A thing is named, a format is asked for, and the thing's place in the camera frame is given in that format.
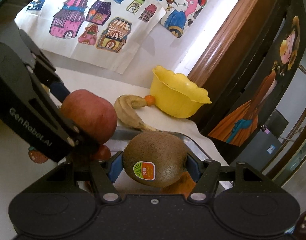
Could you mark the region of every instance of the brown kiwi fruit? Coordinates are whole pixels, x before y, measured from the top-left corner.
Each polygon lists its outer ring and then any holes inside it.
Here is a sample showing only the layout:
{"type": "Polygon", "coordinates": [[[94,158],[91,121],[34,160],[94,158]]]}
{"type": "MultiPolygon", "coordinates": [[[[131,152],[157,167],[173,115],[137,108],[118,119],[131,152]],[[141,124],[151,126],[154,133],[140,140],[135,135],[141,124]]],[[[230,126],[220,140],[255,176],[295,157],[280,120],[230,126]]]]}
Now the brown kiwi fruit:
{"type": "Polygon", "coordinates": [[[166,187],[178,181],[185,169],[189,149],[185,143],[167,132],[143,132],[124,149],[125,172],[135,181],[166,187]]]}

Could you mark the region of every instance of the yellow banana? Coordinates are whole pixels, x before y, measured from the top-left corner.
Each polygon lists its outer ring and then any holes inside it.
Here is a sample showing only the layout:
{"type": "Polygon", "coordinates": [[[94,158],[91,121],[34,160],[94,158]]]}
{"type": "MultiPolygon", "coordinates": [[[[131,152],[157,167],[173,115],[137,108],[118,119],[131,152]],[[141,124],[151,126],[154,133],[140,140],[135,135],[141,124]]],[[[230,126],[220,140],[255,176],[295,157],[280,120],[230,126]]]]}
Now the yellow banana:
{"type": "Polygon", "coordinates": [[[158,131],[156,128],[145,124],[134,109],[147,106],[144,98],[135,95],[120,96],[114,103],[117,117],[126,125],[142,131],[158,131]]]}

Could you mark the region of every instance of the blue and white label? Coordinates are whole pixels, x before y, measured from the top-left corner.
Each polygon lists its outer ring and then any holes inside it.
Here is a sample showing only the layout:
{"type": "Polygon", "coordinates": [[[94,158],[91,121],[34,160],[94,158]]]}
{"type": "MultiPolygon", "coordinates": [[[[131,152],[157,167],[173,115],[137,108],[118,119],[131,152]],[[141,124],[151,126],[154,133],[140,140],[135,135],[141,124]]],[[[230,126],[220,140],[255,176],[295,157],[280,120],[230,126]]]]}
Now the blue and white label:
{"type": "Polygon", "coordinates": [[[271,145],[271,147],[269,147],[269,149],[267,150],[267,152],[268,152],[269,154],[271,154],[274,150],[275,150],[275,146],[274,146],[274,145],[271,145]]]}

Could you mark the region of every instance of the woman in orange dress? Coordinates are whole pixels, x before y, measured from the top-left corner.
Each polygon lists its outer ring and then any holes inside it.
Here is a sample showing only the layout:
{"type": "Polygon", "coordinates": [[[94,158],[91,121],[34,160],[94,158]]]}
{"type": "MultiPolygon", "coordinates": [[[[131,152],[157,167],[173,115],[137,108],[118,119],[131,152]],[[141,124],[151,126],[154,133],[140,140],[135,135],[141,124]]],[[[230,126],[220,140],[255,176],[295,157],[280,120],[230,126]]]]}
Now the woman in orange dress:
{"type": "Polygon", "coordinates": [[[299,46],[299,19],[294,17],[291,32],[280,46],[280,63],[274,62],[271,73],[264,78],[253,98],[226,116],[208,134],[221,141],[241,146],[257,128],[258,114],[277,85],[277,79],[290,70],[297,56],[299,46]]]}

